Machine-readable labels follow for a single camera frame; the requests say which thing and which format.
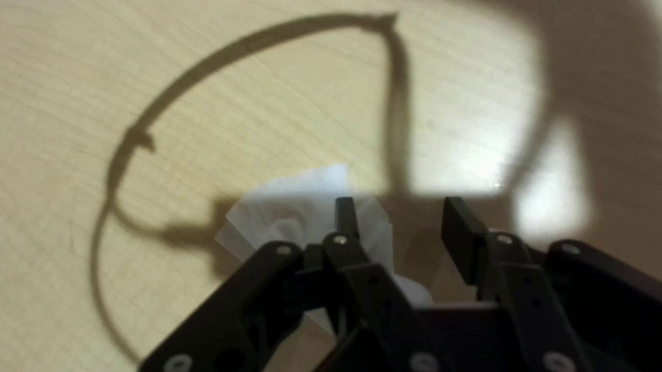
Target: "wood grain surface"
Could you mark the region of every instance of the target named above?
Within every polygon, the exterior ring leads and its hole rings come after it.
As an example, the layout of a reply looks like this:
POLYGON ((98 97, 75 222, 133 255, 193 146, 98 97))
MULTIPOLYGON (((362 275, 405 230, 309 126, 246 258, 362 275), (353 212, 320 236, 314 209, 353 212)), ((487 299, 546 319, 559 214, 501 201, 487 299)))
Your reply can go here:
MULTIPOLYGON (((660 3, 1 0, 0 369, 134 370, 238 262, 255 186, 348 164, 397 269, 469 299, 458 194, 662 277, 660 3)), ((268 370, 309 370, 313 324, 268 370)))

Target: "wooden table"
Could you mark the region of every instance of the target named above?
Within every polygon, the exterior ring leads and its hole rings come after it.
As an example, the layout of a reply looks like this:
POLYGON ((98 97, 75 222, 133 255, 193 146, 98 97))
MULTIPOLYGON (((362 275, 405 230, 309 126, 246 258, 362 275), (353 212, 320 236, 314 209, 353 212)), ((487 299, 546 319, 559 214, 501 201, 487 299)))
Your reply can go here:
MULTIPOLYGON (((660 3, 0 3, 1 370, 134 370, 258 184, 348 164, 465 299, 439 201, 662 277, 660 3)), ((306 324, 271 370, 309 370, 306 324)))

